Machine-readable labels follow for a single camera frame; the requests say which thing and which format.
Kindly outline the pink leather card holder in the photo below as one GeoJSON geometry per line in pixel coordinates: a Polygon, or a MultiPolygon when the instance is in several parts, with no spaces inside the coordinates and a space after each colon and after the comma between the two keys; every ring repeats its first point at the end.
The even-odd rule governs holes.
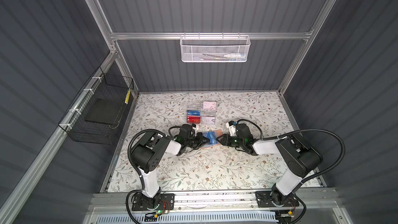
{"type": "Polygon", "coordinates": [[[222,135],[223,135],[223,131],[221,129],[203,132],[203,136],[210,140],[208,143],[206,143],[203,146],[203,148],[220,145],[220,143],[217,141],[217,138],[222,135]]]}

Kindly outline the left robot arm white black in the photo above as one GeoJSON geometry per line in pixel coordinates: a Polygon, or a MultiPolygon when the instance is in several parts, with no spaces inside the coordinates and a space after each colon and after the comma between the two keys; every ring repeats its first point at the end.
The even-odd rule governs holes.
{"type": "Polygon", "coordinates": [[[142,196],[152,203],[160,198],[160,186],[156,169],[165,153],[180,156],[186,151],[194,151],[211,143],[194,124],[183,124],[169,128],[178,129],[176,135],[165,134],[156,129],[139,131],[127,147],[127,157],[138,173],[142,184],[142,196]]]}

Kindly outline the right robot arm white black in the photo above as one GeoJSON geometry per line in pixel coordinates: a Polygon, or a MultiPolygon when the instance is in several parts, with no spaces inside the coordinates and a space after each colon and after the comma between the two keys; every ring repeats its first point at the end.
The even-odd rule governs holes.
{"type": "Polygon", "coordinates": [[[323,161],[319,152],[299,133],[255,139],[244,123],[230,121],[226,126],[230,133],[217,137],[221,145],[238,148],[252,156],[282,156],[287,169],[272,186],[270,198],[275,206],[282,206],[294,198],[294,193],[303,184],[302,180],[323,161]]]}

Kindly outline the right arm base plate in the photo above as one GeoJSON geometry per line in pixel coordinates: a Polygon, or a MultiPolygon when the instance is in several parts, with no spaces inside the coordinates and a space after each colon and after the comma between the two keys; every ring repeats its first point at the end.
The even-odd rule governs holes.
{"type": "Polygon", "coordinates": [[[273,191],[256,191],[255,197],[258,207],[292,207],[300,206],[299,200],[293,193],[284,196],[277,190],[273,191]]]}

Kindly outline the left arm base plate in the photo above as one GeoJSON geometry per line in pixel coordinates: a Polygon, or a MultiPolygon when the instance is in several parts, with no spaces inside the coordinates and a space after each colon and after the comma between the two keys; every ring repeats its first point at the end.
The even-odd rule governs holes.
{"type": "Polygon", "coordinates": [[[133,211],[170,211],[174,209],[175,194],[156,194],[154,198],[135,193],[131,199],[133,211]]]}

